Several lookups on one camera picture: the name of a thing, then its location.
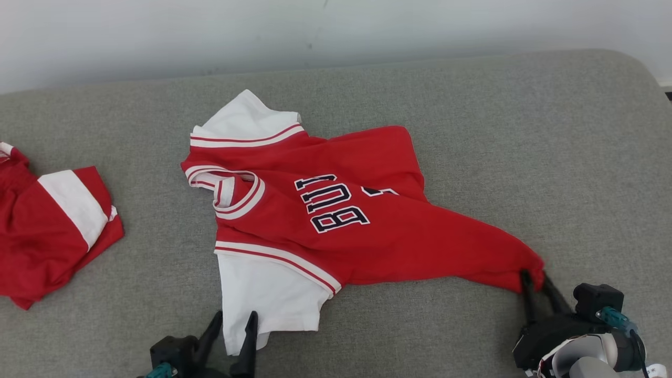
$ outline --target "jersey sleeve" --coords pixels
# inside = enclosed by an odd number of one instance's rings
[[[322,304],[341,288],[335,278],[303,260],[291,246],[233,228],[220,228],[214,252],[228,354],[240,353],[252,311],[259,314],[257,348],[263,348],[270,332],[317,331]]]
[[[190,185],[213,189],[224,171],[285,172],[340,179],[426,201],[413,142],[401,126],[351,133],[329,140],[310,137],[296,112],[267,108],[249,90],[240,93],[203,126],[195,126],[182,163]]]

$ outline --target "clothing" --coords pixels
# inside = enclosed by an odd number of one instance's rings
[[[387,126],[310,137],[295,112],[244,91],[191,135],[190,186],[214,192],[224,341],[240,351],[250,312],[271,331],[317,330],[345,284],[461,276],[520,291],[543,261],[508,233],[433,206],[411,138]]]
[[[0,295],[26,310],[124,235],[94,167],[38,178],[28,164],[0,142]]]

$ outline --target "couch cushion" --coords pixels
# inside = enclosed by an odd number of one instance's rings
[[[244,89],[312,135],[408,128],[434,204],[516,235],[569,299],[626,294],[650,363],[672,365],[672,106],[604,50],[193,77],[0,96],[0,139],[38,174],[96,165],[126,237],[28,312],[0,298],[7,377],[135,377],[221,306],[211,194],[179,168],[189,132]],[[344,288],[319,332],[275,333],[259,377],[522,377],[513,293],[459,278]],[[210,365],[225,370],[218,340]]]

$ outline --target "garment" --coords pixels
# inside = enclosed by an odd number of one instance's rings
[[[124,235],[94,167],[38,178],[28,164],[0,142],[0,295],[26,310]]]
[[[523,242],[427,201],[401,126],[310,137],[297,113],[244,91],[194,128],[182,168],[214,193],[229,354],[250,311],[261,348],[272,331],[317,330],[322,304],[348,283],[461,276],[519,291],[524,268],[543,281]]]

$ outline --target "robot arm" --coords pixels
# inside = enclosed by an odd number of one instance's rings
[[[245,341],[238,361],[225,375],[206,367],[212,343],[222,330],[222,312],[217,311],[201,338],[166,336],[149,349],[152,371],[144,378],[254,378],[259,316],[252,311],[245,326]]]
[[[542,291],[553,314],[541,318],[526,271],[521,282],[527,323],[513,358],[528,377],[610,378],[616,372],[642,370],[649,378],[637,328],[620,313],[623,293],[608,285],[581,284],[574,290],[574,312],[546,276]]]

